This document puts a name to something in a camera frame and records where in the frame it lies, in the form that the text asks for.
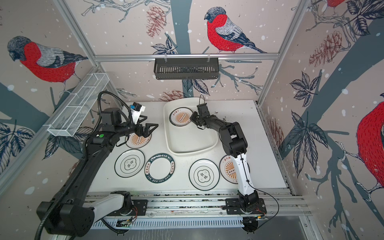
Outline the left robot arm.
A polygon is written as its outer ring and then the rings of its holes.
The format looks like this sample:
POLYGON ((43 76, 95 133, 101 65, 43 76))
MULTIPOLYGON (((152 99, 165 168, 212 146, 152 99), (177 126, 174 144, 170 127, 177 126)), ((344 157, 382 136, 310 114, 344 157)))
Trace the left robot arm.
POLYGON ((130 125, 118 122, 115 125, 100 124, 84 142, 84 154, 72 175, 51 201, 41 202, 37 214, 41 220, 35 239, 41 238, 43 230, 51 235, 82 237, 96 221, 93 207, 83 204, 90 186, 105 159, 110 155, 121 137, 137 134, 148 137, 158 124, 141 123, 130 125))

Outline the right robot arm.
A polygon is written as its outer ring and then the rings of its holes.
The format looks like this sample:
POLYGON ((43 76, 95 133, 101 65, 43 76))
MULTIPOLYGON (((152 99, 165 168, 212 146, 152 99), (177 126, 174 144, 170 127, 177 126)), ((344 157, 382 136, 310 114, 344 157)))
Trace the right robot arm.
POLYGON ((191 121, 198 127, 215 130, 219 134, 226 155, 234 164, 238 181, 240 208, 244 213, 252 212, 259 203, 259 195, 254 188, 247 162, 248 142, 239 123, 225 122, 211 115, 206 103, 197 105, 191 121))

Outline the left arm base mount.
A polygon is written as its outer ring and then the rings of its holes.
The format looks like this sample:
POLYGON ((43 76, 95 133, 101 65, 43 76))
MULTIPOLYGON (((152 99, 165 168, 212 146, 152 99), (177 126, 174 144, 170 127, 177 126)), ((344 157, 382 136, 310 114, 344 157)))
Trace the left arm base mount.
POLYGON ((131 204, 123 206, 107 215, 107 217, 135 217, 145 216, 148 206, 148 200, 132 200, 131 204))

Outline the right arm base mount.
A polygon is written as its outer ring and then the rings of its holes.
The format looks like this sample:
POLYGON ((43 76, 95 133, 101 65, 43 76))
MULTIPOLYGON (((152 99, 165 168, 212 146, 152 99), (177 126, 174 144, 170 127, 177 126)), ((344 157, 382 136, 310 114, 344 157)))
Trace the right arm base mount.
POLYGON ((255 203, 241 203, 240 199, 225 199, 225 205, 222 207, 228 215, 266 215, 267 209, 265 201, 262 198, 255 203))

